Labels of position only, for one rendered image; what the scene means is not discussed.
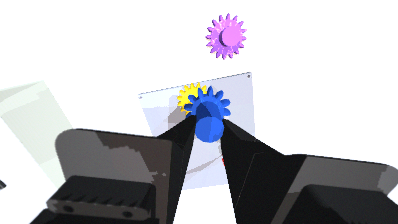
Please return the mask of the pale grey flat board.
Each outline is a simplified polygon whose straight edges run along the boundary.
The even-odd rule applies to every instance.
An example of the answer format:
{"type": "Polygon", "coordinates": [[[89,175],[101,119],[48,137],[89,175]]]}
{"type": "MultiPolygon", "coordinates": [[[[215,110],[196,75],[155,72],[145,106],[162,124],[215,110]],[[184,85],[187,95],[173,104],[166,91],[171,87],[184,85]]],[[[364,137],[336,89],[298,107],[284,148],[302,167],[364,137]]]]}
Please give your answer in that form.
{"type": "MultiPolygon", "coordinates": [[[[245,72],[200,82],[195,82],[194,87],[200,83],[200,88],[206,85],[206,90],[212,86],[213,94],[223,91],[223,99],[229,99],[227,108],[231,114],[224,116],[254,137],[255,117],[253,98],[252,72],[245,72]]],[[[190,88],[190,84],[185,84],[190,88]]],[[[152,136],[158,136],[171,129],[186,118],[186,111],[180,111],[182,106],[177,104],[180,90],[184,86],[175,86],[137,95],[143,113],[147,120],[152,136]]],[[[194,143],[190,155],[183,190],[212,187],[228,184],[224,163],[222,162],[220,139],[208,143],[194,136],[194,143]]]]}

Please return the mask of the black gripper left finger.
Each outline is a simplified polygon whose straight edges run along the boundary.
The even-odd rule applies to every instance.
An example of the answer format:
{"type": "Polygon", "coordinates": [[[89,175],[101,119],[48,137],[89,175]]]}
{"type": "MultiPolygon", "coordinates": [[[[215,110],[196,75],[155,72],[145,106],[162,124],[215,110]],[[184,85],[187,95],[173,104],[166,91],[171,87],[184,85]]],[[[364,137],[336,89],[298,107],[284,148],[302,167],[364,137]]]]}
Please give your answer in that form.
{"type": "Polygon", "coordinates": [[[190,155],[197,116],[158,136],[87,128],[61,132],[55,151],[65,181],[72,175],[151,183],[159,224],[173,224],[190,155]]]}

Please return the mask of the yellow gear with black stripe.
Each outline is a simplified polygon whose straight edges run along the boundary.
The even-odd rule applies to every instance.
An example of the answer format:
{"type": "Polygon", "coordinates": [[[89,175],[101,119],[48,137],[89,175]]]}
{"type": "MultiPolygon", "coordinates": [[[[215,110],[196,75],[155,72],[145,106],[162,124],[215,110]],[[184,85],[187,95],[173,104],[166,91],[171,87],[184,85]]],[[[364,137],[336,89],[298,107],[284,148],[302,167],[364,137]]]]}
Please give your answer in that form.
{"type": "MultiPolygon", "coordinates": [[[[191,102],[189,101],[189,99],[188,99],[188,95],[189,95],[189,94],[192,94],[192,95],[194,95],[195,97],[198,97],[198,95],[197,95],[197,89],[198,89],[198,87],[200,87],[200,83],[198,83],[196,87],[194,87],[194,84],[191,83],[190,88],[189,88],[188,86],[185,85],[185,86],[184,86],[185,91],[183,91],[183,90],[180,90],[180,91],[179,91],[180,94],[183,95],[183,96],[178,96],[178,97],[177,97],[178,100],[181,100],[181,101],[177,104],[178,106],[182,106],[182,108],[181,108],[180,111],[184,111],[184,110],[185,110],[185,109],[184,109],[184,105],[185,105],[185,104],[191,103],[191,102]]],[[[203,93],[207,93],[207,91],[205,91],[205,90],[206,90],[206,85],[203,86],[201,89],[203,90],[203,93]]],[[[192,103],[191,103],[191,104],[192,104],[192,103]]],[[[186,110],[185,110],[185,111],[186,111],[186,110]]],[[[187,113],[189,113],[189,112],[191,112],[191,111],[186,111],[185,115],[187,115],[187,113]]]]}

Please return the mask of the blue gear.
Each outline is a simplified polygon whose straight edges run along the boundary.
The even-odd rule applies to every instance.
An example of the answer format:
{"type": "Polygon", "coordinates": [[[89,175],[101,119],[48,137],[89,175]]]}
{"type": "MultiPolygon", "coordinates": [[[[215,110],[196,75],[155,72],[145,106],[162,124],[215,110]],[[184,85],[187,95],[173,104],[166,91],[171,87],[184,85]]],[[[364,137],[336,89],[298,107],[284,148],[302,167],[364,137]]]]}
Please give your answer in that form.
{"type": "Polygon", "coordinates": [[[187,113],[186,118],[190,115],[197,116],[195,134],[203,142],[212,143],[218,141],[223,135],[223,115],[229,116],[231,114],[229,109],[224,108],[230,104],[230,101],[229,99],[221,100],[223,94],[221,90],[214,95],[212,86],[209,86],[207,93],[203,93],[203,90],[198,87],[198,97],[192,94],[188,95],[188,99],[192,104],[187,103],[184,105],[186,111],[191,111],[187,113]]]}

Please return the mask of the purple gear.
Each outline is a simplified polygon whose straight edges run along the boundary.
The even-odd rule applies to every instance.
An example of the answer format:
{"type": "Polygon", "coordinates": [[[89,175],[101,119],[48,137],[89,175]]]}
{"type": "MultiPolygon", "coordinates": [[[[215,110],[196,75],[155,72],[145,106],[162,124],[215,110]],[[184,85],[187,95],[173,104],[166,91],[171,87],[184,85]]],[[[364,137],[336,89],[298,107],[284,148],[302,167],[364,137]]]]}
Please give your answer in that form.
{"type": "Polygon", "coordinates": [[[237,23],[238,15],[236,15],[233,19],[230,19],[230,13],[226,15],[224,19],[223,16],[219,15],[219,22],[216,20],[212,20],[212,24],[214,28],[207,27],[207,30],[211,32],[211,35],[205,36],[206,39],[210,39],[211,42],[207,43],[206,46],[213,48],[210,50],[210,53],[216,53],[216,58],[222,54],[222,59],[226,59],[226,55],[229,58],[233,58],[233,53],[239,55],[238,48],[244,48],[242,41],[247,40],[247,37],[243,36],[243,33],[247,31],[247,29],[242,29],[244,21],[237,23]]]}

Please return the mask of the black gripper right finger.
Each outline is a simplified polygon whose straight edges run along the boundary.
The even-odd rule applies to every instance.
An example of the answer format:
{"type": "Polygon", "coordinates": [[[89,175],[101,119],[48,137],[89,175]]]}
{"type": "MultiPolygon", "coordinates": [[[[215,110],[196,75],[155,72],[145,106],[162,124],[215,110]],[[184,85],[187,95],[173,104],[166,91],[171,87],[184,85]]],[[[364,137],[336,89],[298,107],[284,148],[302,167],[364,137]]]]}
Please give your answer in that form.
{"type": "Polygon", "coordinates": [[[284,155],[228,119],[220,138],[236,224],[282,224],[302,189],[324,185],[380,191],[398,185],[398,169],[378,162],[284,155]]]}

